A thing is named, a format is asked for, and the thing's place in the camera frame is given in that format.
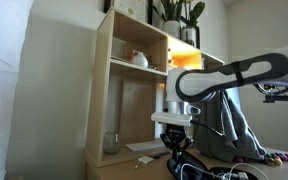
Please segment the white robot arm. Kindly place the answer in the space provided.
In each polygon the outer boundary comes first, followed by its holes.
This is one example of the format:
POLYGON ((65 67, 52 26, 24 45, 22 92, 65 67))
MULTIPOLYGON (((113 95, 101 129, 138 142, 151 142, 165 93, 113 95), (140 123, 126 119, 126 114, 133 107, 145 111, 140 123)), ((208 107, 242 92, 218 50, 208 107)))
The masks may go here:
POLYGON ((265 149, 246 123, 229 88, 252 84, 265 95, 263 85, 288 90, 288 45, 263 54, 209 70, 175 68, 168 73, 166 100, 202 106, 201 120, 222 128, 219 134, 198 127, 194 146, 203 154, 231 161, 235 157, 262 160, 265 149))

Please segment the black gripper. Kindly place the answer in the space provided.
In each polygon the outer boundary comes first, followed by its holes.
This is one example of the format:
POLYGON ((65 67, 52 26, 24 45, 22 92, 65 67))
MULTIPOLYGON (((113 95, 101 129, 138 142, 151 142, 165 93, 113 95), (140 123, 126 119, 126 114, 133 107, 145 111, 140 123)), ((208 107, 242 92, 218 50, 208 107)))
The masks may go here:
POLYGON ((165 147, 171 150, 173 157, 179 157, 193 143, 185 128, 179 125, 167 124, 160 138, 165 147))

